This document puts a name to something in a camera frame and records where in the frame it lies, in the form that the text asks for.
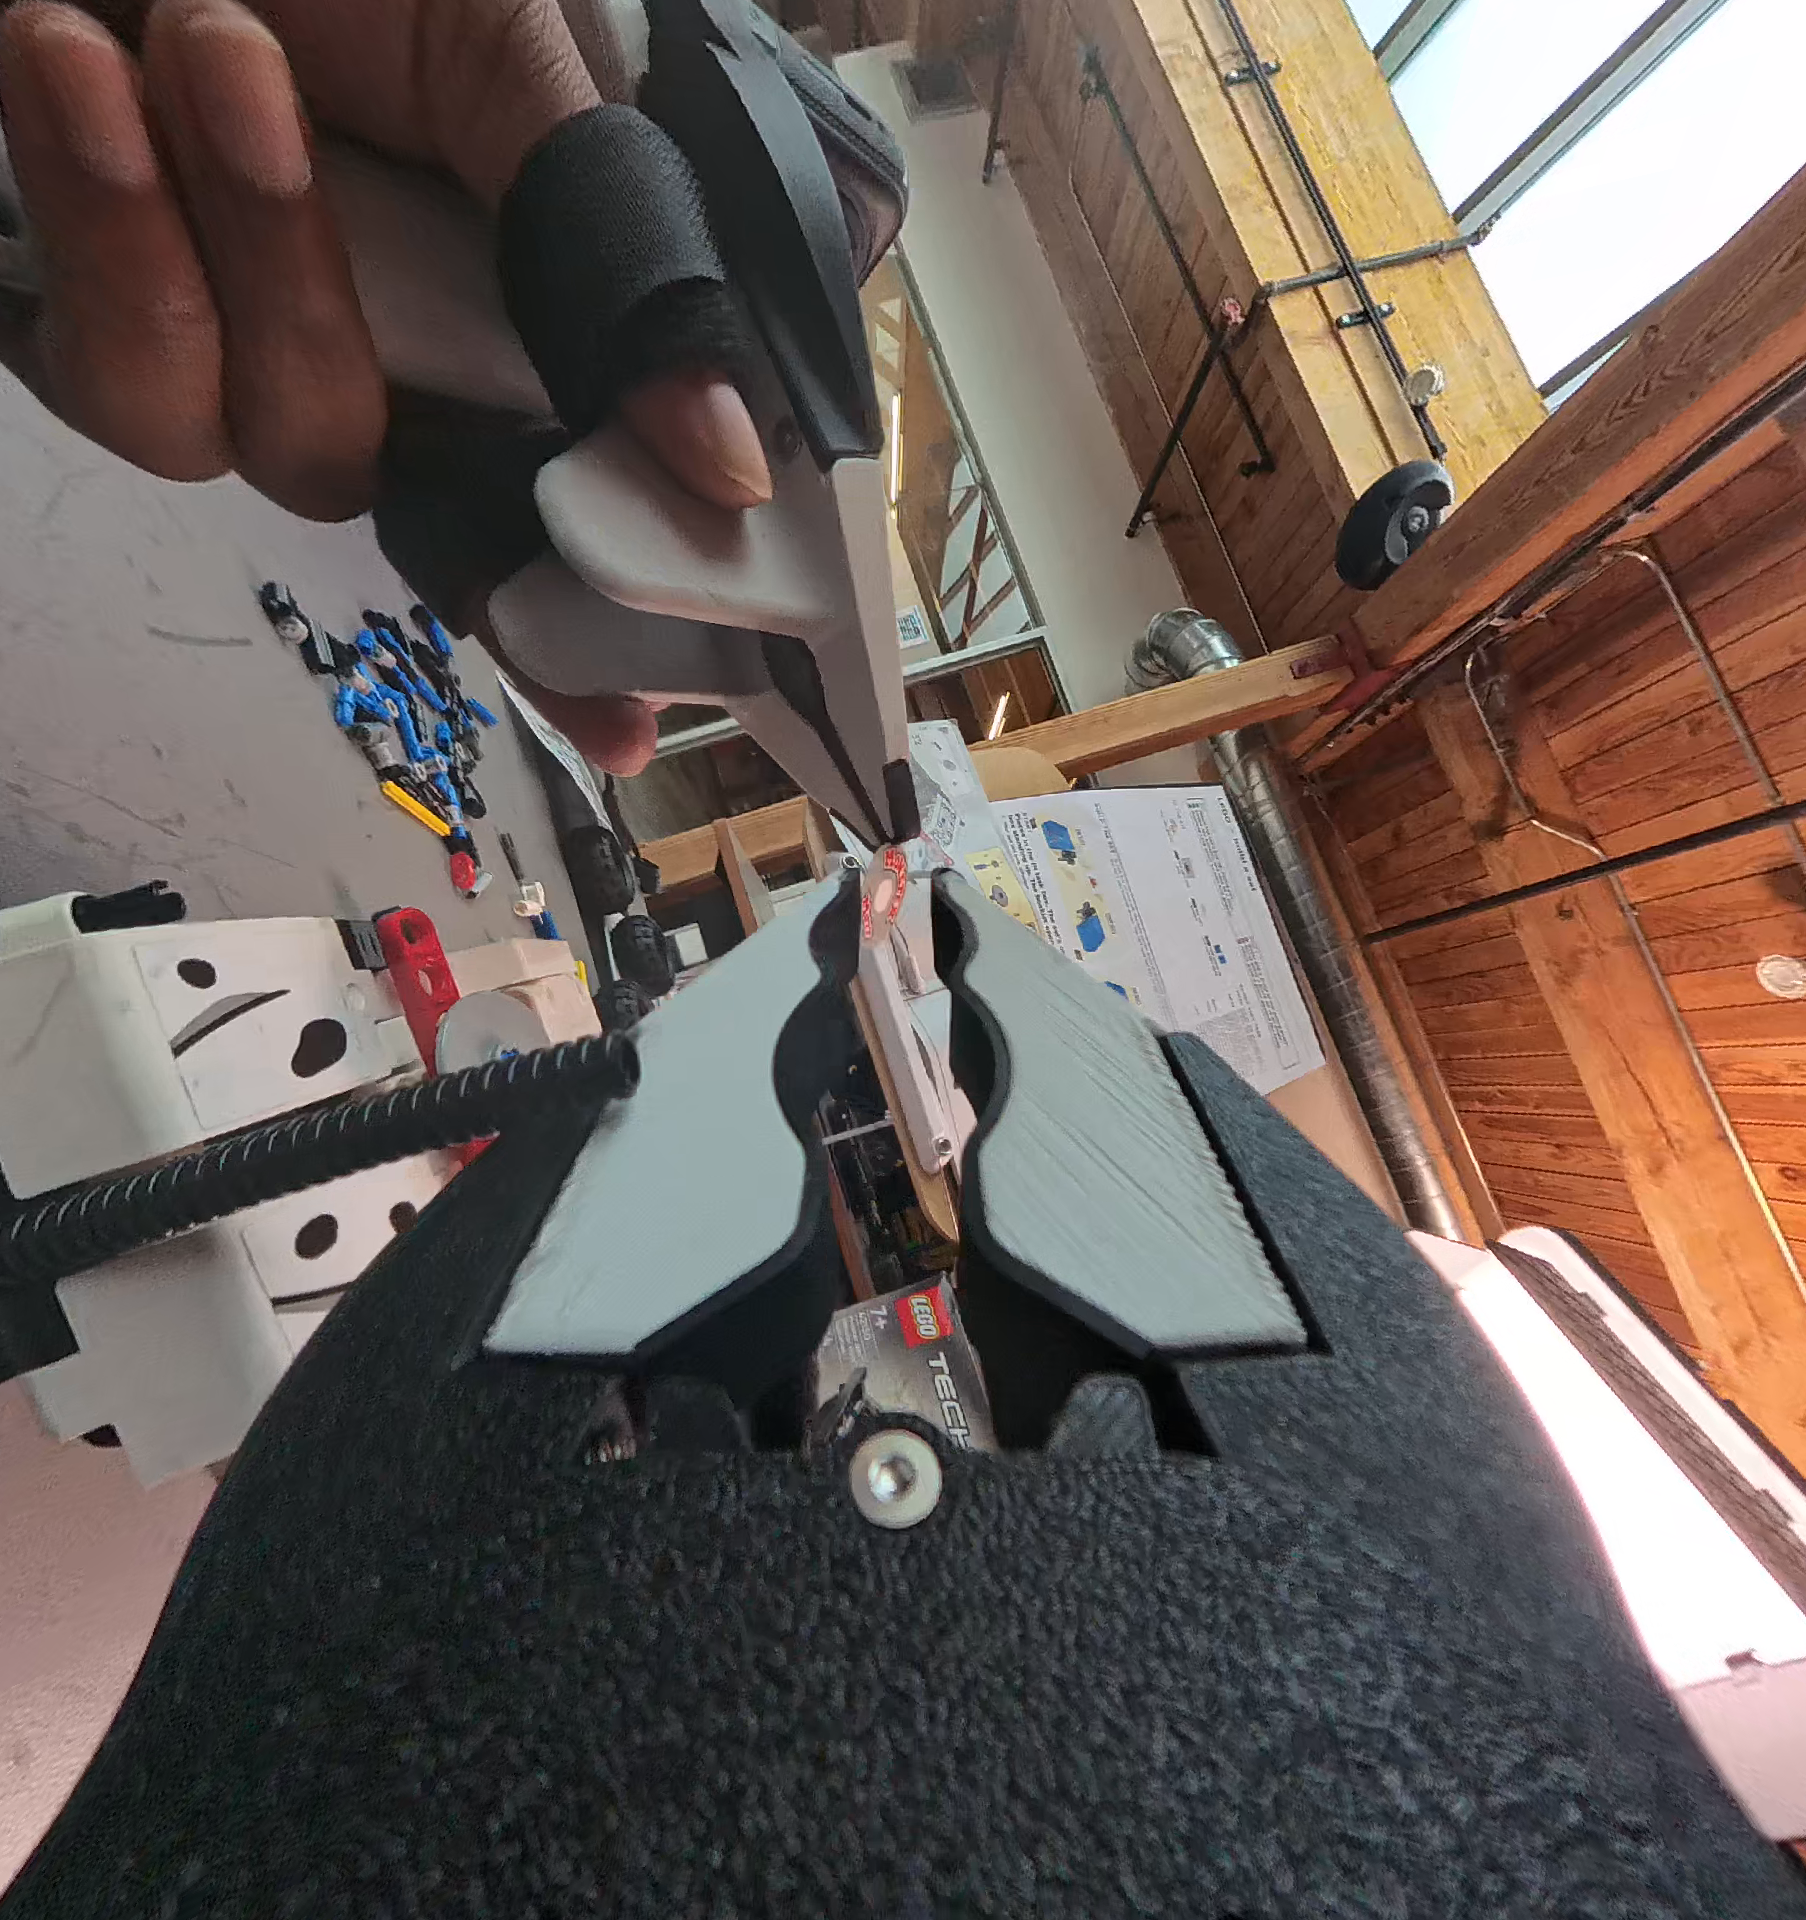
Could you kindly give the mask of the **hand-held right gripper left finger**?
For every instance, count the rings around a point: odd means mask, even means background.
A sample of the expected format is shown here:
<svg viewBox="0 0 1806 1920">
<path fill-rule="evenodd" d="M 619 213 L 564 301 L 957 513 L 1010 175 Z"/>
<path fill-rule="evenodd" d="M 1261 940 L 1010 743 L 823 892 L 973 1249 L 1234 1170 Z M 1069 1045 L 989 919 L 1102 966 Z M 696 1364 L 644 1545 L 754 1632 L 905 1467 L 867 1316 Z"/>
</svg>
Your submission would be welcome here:
<svg viewBox="0 0 1806 1920">
<path fill-rule="evenodd" d="M 741 1417 L 804 1380 L 838 1260 L 812 1125 L 858 961 L 860 886 L 817 886 L 639 1025 L 639 1086 L 580 1146 L 486 1358 L 697 1381 Z"/>
</svg>

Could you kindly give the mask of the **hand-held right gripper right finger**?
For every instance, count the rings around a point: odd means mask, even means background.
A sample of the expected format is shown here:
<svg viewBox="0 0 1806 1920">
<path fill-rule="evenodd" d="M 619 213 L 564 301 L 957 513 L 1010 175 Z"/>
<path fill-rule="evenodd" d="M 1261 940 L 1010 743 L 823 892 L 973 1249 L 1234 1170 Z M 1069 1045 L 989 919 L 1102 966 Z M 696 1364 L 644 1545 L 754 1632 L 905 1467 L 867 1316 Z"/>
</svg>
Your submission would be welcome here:
<svg viewBox="0 0 1806 1920">
<path fill-rule="evenodd" d="M 972 1113 L 959 1312 L 1002 1448 L 1042 1448 L 1089 1381 L 1142 1433 L 1206 1448 L 1193 1366 L 1309 1353 L 1214 1128 L 1144 1016 L 941 876 L 930 907 L 948 1075 Z"/>
</svg>

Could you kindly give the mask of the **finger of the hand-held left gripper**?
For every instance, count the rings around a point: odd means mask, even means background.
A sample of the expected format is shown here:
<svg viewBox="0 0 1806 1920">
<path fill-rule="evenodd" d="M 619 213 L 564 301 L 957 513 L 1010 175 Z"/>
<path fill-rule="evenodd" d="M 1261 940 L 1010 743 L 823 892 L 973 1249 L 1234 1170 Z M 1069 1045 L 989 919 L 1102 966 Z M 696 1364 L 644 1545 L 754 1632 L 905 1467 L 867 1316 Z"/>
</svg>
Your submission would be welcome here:
<svg viewBox="0 0 1806 1920">
<path fill-rule="evenodd" d="M 778 477 L 772 517 L 794 540 L 800 610 L 792 634 L 762 636 L 762 749 L 863 843 L 904 843 L 919 810 L 882 465 L 823 469 L 800 453 Z"/>
</svg>

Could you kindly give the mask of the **grey round toy disc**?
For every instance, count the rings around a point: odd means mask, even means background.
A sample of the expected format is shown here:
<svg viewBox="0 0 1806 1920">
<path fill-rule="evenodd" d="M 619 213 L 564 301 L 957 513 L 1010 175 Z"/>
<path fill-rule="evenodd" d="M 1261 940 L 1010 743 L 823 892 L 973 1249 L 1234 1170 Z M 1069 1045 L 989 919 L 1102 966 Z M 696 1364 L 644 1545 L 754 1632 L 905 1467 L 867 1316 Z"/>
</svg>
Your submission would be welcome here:
<svg viewBox="0 0 1806 1920">
<path fill-rule="evenodd" d="M 510 991 L 461 997 L 442 1017 L 436 1037 L 436 1074 L 499 1063 L 548 1043 L 541 1017 Z"/>
</svg>

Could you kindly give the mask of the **white black toy truck chassis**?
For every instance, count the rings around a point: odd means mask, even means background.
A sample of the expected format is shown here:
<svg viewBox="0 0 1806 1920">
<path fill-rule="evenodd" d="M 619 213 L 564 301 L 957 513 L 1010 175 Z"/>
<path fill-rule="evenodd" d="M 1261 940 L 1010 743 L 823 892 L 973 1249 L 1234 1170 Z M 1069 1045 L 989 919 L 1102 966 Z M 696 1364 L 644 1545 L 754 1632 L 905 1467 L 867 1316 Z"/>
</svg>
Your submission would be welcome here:
<svg viewBox="0 0 1806 1920">
<path fill-rule="evenodd" d="M 510 991 L 548 1043 L 599 1037 L 580 961 L 522 923 L 444 946 L 423 909 L 196 921 L 161 883 L 0 911 L 0 1221 L 272 1123 L 436 1077 L 440 1017 Z M 533 1052 L 483 1068 L 515 1068 Z M 141 1485 L 224 1463 L 339 1296 L 478 1143 L 314 1177 L 156 1228 L 69 1280 L 6 1284 L 0 1383 Z"/>
</svg>

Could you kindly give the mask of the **printed task sheet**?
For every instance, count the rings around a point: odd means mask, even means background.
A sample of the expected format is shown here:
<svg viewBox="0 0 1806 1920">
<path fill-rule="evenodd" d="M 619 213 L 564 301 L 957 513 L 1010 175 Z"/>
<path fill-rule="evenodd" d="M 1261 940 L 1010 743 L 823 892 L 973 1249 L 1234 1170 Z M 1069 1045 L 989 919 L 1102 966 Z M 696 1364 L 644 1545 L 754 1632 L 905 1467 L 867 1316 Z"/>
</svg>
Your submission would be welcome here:
<svg viewBox="0 0 1806 1920">
<path fill-rule="evenodd" d="M 1221 788 L 1080 788 L 990 811 L 976 885 L 1160 1029 L 1200 1039 L 1261 1094 L 1325 1066 Z"/>
</svg>

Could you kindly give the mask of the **grey desk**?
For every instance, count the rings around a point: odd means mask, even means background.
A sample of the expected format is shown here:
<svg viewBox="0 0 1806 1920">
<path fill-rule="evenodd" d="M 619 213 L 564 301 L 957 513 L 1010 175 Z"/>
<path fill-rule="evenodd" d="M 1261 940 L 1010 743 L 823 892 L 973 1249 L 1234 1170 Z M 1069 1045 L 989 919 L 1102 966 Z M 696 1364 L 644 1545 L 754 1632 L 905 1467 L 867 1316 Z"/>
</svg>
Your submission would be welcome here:
<svg viewBox="0 0 1806 1920">
<path fill-rule="evenodd" d="M 572 927 L 510 721 L 476 772 L 493 883 L 467 904 L 269 630 L 263 582 L 335 632 L 417 599 L 365 524 L 306 524 L 232 480 L 155 483 L 0 367 L 0 909 L 167 878 L 197 919 L 417 905 L 462 948 L 515 928 L 505 829 Z M 109 1726 L 214 1488 L 144 1490 L 0 1386 L 0 1893 Z"/>
</svg>

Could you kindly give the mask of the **person's left hand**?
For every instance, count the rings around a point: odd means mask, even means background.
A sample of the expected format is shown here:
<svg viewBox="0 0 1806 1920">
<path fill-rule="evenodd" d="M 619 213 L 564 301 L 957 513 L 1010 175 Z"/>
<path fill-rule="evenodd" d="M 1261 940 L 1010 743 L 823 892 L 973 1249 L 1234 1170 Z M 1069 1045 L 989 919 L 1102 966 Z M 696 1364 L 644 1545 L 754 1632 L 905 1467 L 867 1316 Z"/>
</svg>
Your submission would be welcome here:
<svg viewBox="0 0 1806 1920">
<path fill-rule="evenodd" d="M 156 479 L 368 517 L 590 761 L 646 771 L 648 702 L 534 680 L 487 621 L 546 543 L 530 486 L 555 431 L 391 399 L 313 161 L 322 128 L 499 220 L 510 316 L 572 442 L 617 416 L 687 493 L 771 501 L 696 180 L 601 92 L 563 7 L 13 4 L 0 118 L 44 273 L 36 327 L 0 321 L 27 387 Z"/>
</svg>

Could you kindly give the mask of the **printed toy truck box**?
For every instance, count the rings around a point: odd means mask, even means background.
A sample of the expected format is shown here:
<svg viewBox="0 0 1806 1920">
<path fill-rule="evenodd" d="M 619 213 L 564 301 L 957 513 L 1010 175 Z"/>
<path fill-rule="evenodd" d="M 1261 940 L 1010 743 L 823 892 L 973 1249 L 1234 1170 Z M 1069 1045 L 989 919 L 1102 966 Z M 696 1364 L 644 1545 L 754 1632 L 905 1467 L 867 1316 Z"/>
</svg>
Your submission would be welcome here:
<svg viewBox="0 0 1806 1920">
<path fill-rule="evenodd" d="M 815 1354 L 817 1406 L 861 1383 L 863 1410 L 932 1428 L 959 1450 L 995 1452 L 981 1360 L 948 1281 L 917 1284 L 840 1309 Z"/>
</svg>

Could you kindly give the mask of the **pile of blue black pins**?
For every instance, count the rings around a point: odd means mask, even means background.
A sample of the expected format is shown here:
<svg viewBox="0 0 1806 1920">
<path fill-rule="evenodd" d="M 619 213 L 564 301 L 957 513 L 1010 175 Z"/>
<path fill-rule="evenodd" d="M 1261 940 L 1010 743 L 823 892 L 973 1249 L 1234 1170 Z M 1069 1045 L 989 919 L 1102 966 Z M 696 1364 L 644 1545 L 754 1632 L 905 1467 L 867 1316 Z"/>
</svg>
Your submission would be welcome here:
<svg viewBox="0 0 1806 1920">
<path fill-rule="evenodd" d="M 454 892 L 476 901 L 491 876 L 473 835 L 473 823 L 487 816 L 474 771 L 498 717 L 465 691 L 437 618 L 424 608 L 407 621 L 367 610 L 358 630 L 342 636 L 284 584 L 265 582 L 256 599 L 272 632 L 326 684 L 331 717 L 376 787 L 399 781 L 449 823 L 448 841 L 432 836 Z"/>
</svg>

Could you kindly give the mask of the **silver ventilation duct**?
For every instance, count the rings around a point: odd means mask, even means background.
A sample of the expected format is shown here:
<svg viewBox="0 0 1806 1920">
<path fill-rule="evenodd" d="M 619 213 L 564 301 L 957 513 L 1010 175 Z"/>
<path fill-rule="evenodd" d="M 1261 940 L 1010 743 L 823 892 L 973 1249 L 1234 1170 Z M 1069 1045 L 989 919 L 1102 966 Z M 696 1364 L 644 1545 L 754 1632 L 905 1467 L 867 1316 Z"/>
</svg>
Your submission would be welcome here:
<svg viewBox="0 0 1806 1920">
<path fill-rule="evenodd" d="M 1263 725 L 1211 735 L 1206 746 L 1401 1210 L 1416 1230 L 1468 1241 L 1466 1192 L 1389 1033 L 1384 1001 L 1307 831 L 1294 775 Z"/>
</svg>

